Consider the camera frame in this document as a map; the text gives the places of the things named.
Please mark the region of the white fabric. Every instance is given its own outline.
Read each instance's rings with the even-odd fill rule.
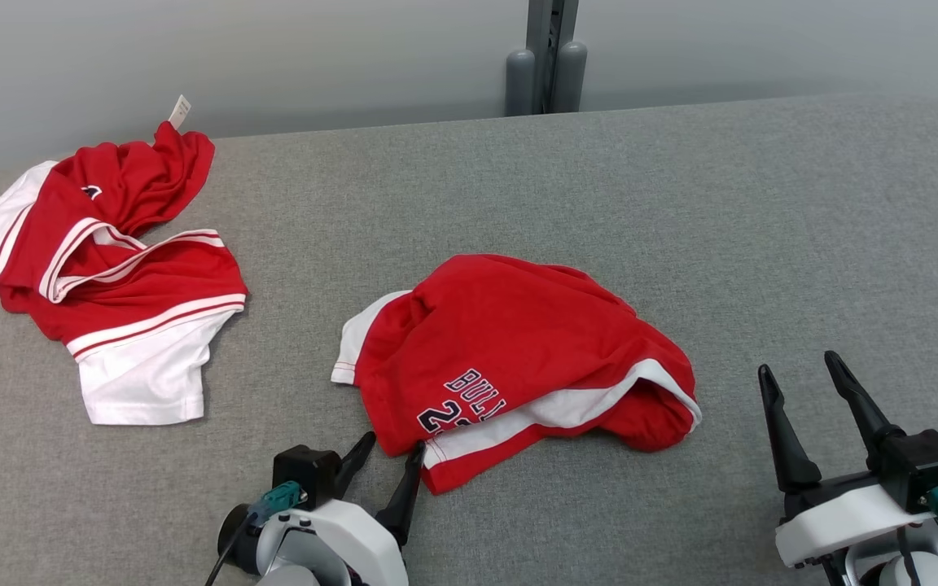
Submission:
[[[333,383],[353,385],[353,372],[357,367],[358,357],[361,357],[361,348],[364,348],[364,340],[368,337],[371,324],[375,323],[379,312],[383,311],[386,305],[409,293],[410,291],[396,291],[384,295],[374,304],[368,305],[364,311],[346,320],[342,326],[342,340],[339,341],[339,360],[335,361],[335,368],[331,370]]]
[[[34,204],[42,183],[55,165],[55,160],[37,164],[0,195],[0,274],[10,257],[12,245],[16,241],[16,235],[20,233],[31,204]]]
[[[127,248],[130,250],[142,250],[146,248],[144,243],[138,241],[136,238],[119,233],[119,231],[115,229],[115,226],[107,226],[104,230],[94,231],[93,242],[100,246],[118,246],[119,248]]]
[[[516,437],[521,431],[533,424],[546,427],[562,427],[570,430],[584,426],[585,423],[603,415],[614,407],[625,393],[639,379],[655,383],[673,394],[693,415],[690,431],[700,423],[700,407],[695,400],[678,386],[675,379],[661,363],[654,359],[637,362],[621,382],[606,389],[561,389],[552,391],[547,396],[537,397],[526,405],[521,405],[510,412],[502,413],[485,422],[473,423],[472,426],[455,427],[432,438],[425,453],[422,465],[432,468],[436,464],[458,457],[494,448]]]
[[[238,311],[171,322],[81,357],[78,374],[90,421],[164,426],[204,415],[201,365],[208,360],[208,342]]]

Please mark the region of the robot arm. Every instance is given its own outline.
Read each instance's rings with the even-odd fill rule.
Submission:
[[[342,459],[305,445],[279,453],[275,489],[264,500],[290,486],[298,500],[284,509],[268,507],[264,523],[247,522],[263,500],[235,507],[220,529],[219,554],[248,574],[263,576],[261,586],[406,586],[401,548],[414,514],[425,445],[420,442],[407,456],[401,483],[375,516],[340,501],[373,446],[375,434],[369,431]]]
[[[867,448],[867,471],[823,479],[784,412],[768,366],[759,368],[785,516],[777,548],[788,566],[820,565],[833,586],[938,584],[938,431],[908,435],[886,419],[834,352],[824,355]],[[862,567],[869,566],[867,571]],[[894,581],[900,572],[901,581]]]

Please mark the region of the gray fabric surface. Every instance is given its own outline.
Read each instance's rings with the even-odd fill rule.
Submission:
[[[196,129],[196,116],[190,121]],[[344,320],[458,252],[571,265],[693,361],[703,424],[636,453],[544,441],[422,492],[413,584],[825,584],[774,549],[768,362],[825,476],[863,467],[837,349],[909,431],[938,429],[938,103],[838,96],[218,141],[194,203],[251,290],[213,342],[206,416],[92,426],[76,367],[0,308],[0,584],[200,584],[232,505],[296,443],[368,429],[328,382]],[[0,190],[19,170],[0,172]],[[348,497],[386,503],[375,450]],[[250,584],[227,567],[220,584]]]

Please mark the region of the hem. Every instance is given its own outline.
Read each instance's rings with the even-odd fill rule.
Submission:
[[[204,416],[204,397],[190,396],[168,405],[86,403],[90,422],[97,426],[170,426]]]
[[[347,363],[336,362],[335,366],[331,367],[331,381],[340,385],[353,385],[355,372],[357,371]]]

